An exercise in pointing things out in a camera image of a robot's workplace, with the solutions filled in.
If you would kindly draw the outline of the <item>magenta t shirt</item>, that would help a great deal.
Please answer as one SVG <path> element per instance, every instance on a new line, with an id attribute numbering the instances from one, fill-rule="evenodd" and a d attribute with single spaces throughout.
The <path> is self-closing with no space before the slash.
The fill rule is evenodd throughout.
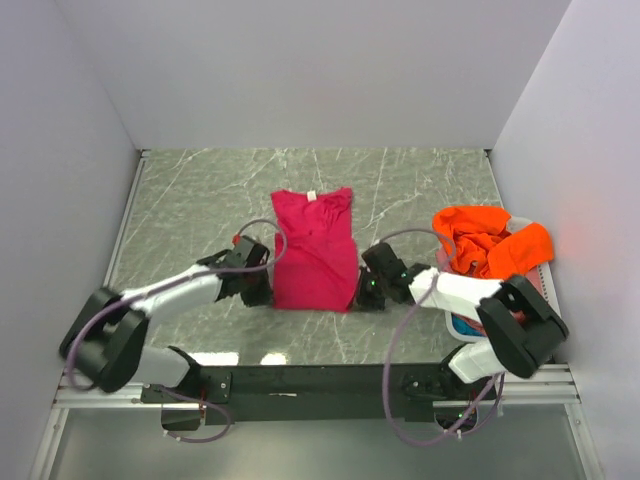
<path id="1" fill-rule="evenodd" d="M 279 190 L 271 194 L 281 231 L 274 236 L 273 306 L 280 310 L 344 313 L 359 278 L 352 234 L 353 191 L 318 194 Z"/>

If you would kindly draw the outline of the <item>orange t shirt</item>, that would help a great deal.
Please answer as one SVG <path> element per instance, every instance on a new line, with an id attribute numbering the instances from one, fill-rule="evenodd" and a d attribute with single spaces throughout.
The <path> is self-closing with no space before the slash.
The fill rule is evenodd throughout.
<path id="1" fill-rule="evenodd" d="M 436 213 L 432 229 L 457 274 L 506 280 L 554 259 L 551 236 L 536 222 L 514 231 L 511 214 L 497 206 L 452 206 Z"/>

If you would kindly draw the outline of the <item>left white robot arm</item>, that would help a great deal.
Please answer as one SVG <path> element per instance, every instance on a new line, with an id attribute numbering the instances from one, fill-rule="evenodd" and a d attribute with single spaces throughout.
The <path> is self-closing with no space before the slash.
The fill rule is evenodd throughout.
<path id="1" fill-rule="evenodd" d="M 152 285 L 94 291 L 59 346 L 69 383 L 114 393 L 137 380 L 163 386 L 176 401 L 193 399 L 201 365 L 177 347 L 148 346 L 147 334 L 162 321 L 235 295 L 247 306 L 267 303 L 269 255 L 266 246 L 241 235 L 230 249 Z"/>

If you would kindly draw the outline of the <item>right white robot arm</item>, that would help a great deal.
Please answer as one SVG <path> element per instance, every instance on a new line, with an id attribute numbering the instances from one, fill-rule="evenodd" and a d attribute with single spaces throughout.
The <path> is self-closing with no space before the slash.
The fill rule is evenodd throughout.
<path id="1" fill-rule="evenodd" d="M 382 309 L 386 299 L 412 308 L 436 309 L 478 322 L 485 336 L 448 354 L 439 366 L 438 386 L 460 399 L 474 383 L 509 372 L 529 379 L 569 337 L 565 322 L 530 280 L 477 279 L 426 264 L 410 267 L 389 244 L 362 254 L 364 278 L 357 300 Z"/>

